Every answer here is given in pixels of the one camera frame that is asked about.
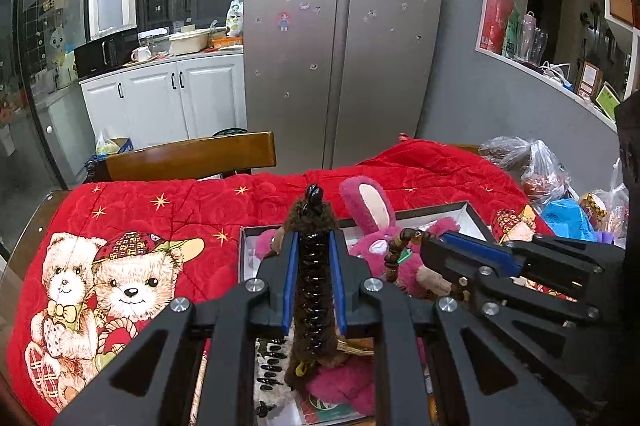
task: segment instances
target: black microwave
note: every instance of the black microwave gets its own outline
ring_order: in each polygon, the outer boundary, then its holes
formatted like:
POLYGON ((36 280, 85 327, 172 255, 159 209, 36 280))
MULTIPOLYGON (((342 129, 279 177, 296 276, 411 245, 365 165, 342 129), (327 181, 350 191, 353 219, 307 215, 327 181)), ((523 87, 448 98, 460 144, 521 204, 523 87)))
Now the black microwave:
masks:
POLYGON ((76 47, 78 79, 98 76, 122 67, 131 61, 131 52, 139 47, 138 28, 113 32, 76 47))

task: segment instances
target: cabinet door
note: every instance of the cabinet door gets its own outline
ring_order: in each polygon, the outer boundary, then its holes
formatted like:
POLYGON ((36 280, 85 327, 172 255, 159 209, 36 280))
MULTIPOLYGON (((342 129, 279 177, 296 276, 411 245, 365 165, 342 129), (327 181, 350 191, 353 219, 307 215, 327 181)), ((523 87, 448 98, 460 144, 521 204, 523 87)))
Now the cabinet door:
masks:
POLYGON ((177 66, 190 138, 246 128, 241 54, 184 60, 177 66))
POLYGON ((122 74, 96 78, 81 87, 94 134, 106 129, 109 137, 131 137, 122 74))
POLYGON ((187 139, 175 63, 122 73, 135 148, 187 139))

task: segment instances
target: yellow bow tie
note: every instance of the yellow bow tie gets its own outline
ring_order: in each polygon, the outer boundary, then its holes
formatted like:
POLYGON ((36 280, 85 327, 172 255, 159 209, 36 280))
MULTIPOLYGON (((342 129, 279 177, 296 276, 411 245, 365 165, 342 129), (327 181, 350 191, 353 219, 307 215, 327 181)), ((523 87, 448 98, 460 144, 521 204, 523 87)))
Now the yellow bow tie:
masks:
POLYGON ((62 323, 66 328, 78 330, 78 307, 76 305, 60 305, 53 300, 47 304, 47 314, 53 323, 62 323))

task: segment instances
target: refrigerator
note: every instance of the refrigerator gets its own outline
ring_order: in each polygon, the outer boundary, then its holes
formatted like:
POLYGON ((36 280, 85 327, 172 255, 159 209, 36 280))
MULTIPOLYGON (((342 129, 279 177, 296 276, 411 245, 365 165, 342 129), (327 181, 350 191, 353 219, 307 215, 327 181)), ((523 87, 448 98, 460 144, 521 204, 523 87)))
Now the refrigerator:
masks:
POLYGON ((356 164, 417 130, 440 0, 244 0, 249 131, 278 173, 356 164))

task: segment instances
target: blue plastic bag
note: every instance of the blue plastic bag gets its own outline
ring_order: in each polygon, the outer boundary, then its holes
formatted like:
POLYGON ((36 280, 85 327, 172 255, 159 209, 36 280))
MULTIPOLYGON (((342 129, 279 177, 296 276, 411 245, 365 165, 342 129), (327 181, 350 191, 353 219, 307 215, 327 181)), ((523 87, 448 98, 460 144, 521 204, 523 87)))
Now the blue plastic bag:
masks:
POLYGON ((551 201, 540 216, 558 237, 598 241, 587 215, 573 199, 551 201))

